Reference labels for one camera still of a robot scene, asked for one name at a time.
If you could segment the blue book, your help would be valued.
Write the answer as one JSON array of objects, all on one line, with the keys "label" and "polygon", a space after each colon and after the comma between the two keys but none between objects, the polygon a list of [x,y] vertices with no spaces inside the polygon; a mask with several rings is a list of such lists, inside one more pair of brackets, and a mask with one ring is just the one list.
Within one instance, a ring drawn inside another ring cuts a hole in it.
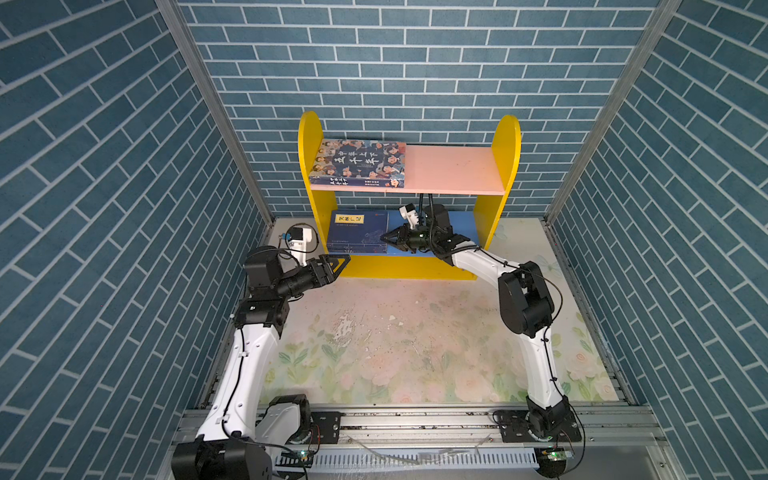
[{"label": "blue book", "polygon": [[388,246],[381,240],[387,232],[385,210],[334,210],[327,236],[330,253],[385,254]]}]

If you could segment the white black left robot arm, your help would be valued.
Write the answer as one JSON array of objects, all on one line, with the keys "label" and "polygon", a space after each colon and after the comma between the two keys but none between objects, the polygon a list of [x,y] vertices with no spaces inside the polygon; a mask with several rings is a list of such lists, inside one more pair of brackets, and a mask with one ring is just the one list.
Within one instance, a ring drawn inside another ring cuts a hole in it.
[{"label": "white black left robot arm", "polygon": [[303,394],[278,396],[258,412],[269,363],[274,358],[290,305],[307,291],[336,281],[351,258],[323,254],[282,266],[282,251],[256,248],[245,260],[247,293],[234,315],[233,340],[209,413],[195,438],[176,446],[171,471],[177,479],[277,479],[278,465],[290,461],[308,475],[320,430]]}]

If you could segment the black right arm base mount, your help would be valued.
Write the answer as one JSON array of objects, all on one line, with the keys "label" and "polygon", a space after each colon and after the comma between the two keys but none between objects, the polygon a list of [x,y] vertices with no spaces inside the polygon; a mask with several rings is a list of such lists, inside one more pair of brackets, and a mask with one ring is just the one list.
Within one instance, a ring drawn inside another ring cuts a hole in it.
[{"label": "black right arm base mount", "polygon": [[554,433],[536,434],[529,422],[529,412],[526,410],[501,409],[494,410],[489,415],[490,420],[498,429],[503,443],[560,443],[576,444],[583,440],[583,429],[572,413],[566,415],[564,423]]}]

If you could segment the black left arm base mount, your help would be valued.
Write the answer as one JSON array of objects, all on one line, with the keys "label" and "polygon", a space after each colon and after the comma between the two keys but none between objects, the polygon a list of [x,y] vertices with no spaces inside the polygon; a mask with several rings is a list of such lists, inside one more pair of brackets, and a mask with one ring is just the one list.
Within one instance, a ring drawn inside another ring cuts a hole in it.
[{"label": "black left arm base mount", "polygon": [[291,435],[285,445],[326,445],[337,444],[341,433],[340,411],[313,412],[308,422],[303,421],[297,432]]}]

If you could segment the colourful cartoon cover book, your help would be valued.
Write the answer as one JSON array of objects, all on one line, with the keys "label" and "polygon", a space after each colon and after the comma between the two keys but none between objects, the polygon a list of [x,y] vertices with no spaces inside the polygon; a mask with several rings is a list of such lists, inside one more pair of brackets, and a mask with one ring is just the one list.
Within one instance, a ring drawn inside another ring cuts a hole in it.
[{"label": "colourful cartoon cover book", "polygon": [[407,144],[324,139],[309,171],[312,185],[403,189]]}]

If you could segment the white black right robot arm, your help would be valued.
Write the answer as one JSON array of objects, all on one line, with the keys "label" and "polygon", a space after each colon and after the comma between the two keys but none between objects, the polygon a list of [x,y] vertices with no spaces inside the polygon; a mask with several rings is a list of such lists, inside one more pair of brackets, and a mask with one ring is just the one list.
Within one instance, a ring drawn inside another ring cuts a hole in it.
[{"label": "white black right robot arm", "polygon": [[559,436],[576,416],[554,364],[549,333],[559,310],[539,265],[495,256],[455,232],[440,204],[423,212],[407,204],[399,212],[404,223],[383,234],[383,243],[403,252],[430,253],[496,289],[501,320],[516,335],[526,368],[530,434],[541,441]]}]

